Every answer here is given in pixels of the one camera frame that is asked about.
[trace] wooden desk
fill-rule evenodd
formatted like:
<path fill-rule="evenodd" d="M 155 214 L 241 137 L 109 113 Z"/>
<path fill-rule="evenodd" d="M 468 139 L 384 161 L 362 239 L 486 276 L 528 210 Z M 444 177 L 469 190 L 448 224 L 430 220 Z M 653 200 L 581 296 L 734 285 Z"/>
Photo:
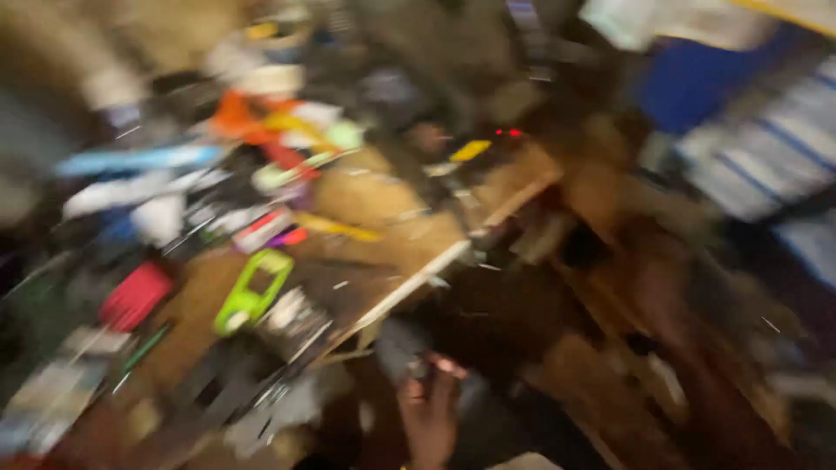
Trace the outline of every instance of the wooden desk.
<path fill-rule="evenodd" d="M 371 149 L 345 156 L 339 164 L 389 172 L 386 160 Z M 562 175 L 559 165 L 540 146 L 528 142 L 514 162 L 495 169 L 474 190 L 488 214 L 483 225 L 494 227 L 502 223 Z M 316 213 L 380 230 L 384 239 L 378 243 L 347 241 L 334 245 L 322 237 L 313 237 L 294 247 L 294 257 L 304 259 L 314 254 L 321 258 L 388 263 L 397 267 L 401 276 L 368 289 L 357 308 L 339 313 L 339 331 L 323 355 L 384 318 L 401 300 L 470 248 L 470 241 L 447 212 L 390 225 L 392 217 L 423 207 L 403 182 L 387 182 L 373 175 L 351 176 L 332 169 L 323 172 L 314 197 Z M 189 263 L 182 291 L 155 318 L 157 322 L 174 319 L 176 326 L 137 367 L 134 376 L 162 390 L 170 390 L 180 381 L 217 339 L 212 321 L 246 261 L 247 257 L 241 254 L 214 250 Z"/>

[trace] light blue object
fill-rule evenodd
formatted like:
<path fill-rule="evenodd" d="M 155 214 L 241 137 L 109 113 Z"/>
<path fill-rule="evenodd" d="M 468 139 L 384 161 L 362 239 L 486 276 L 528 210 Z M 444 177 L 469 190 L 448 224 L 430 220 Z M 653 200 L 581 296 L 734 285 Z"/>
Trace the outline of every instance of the light blue object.
<path fill-rule="evenodd" d="M 218 158 L 220 146 L 178 146 L 143 151 L 86 151 L 55 167 L 58 176 L 87 176 L 112 171 L 204 166 Z"/>

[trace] yellow tag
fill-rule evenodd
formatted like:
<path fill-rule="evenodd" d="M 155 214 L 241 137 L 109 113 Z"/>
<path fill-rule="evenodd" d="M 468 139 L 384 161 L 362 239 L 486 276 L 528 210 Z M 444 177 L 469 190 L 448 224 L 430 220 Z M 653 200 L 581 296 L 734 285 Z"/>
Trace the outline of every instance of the yellow tag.
<path fill-rule="evenodd" d="M 278 25 L 276 23 L 261 23 L 255 24 L 247 28 L 247 39 L 251 41 L 258 41 L 259 39 L 272 38 L 278 34 Z"/>
<path fill-rule="evenodd" d="M 450 157 L 450 161 L 468 161 L 491 146 L 489 140 L 471 140 Z"/>

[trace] lime green plastic object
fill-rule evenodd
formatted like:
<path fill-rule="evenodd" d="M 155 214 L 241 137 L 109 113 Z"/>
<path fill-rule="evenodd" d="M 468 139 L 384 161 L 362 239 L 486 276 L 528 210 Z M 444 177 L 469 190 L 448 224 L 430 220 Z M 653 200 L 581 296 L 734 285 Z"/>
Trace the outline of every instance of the lime green plastic object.
<path fill-rule="evenodd" d="M 228 336 L 244 324 L 256 324 L 293 270 L 293 258 L 276 250 L 250 257 L 215 317 L 215 333 Z"/>

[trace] blue fabric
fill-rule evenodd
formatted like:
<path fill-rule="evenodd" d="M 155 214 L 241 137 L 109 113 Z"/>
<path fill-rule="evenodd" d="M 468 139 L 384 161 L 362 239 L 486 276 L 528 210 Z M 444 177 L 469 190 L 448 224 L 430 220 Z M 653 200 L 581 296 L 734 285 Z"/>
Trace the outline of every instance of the blue fabric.
<path fill-rule="evenodd" d="M 636 101 L 656 130 L 683 135 L 722 109 L 807 32 L 784 23 L 761 46 L 730 51 L 685 39 L 662 49 L 639 82 Z"/>

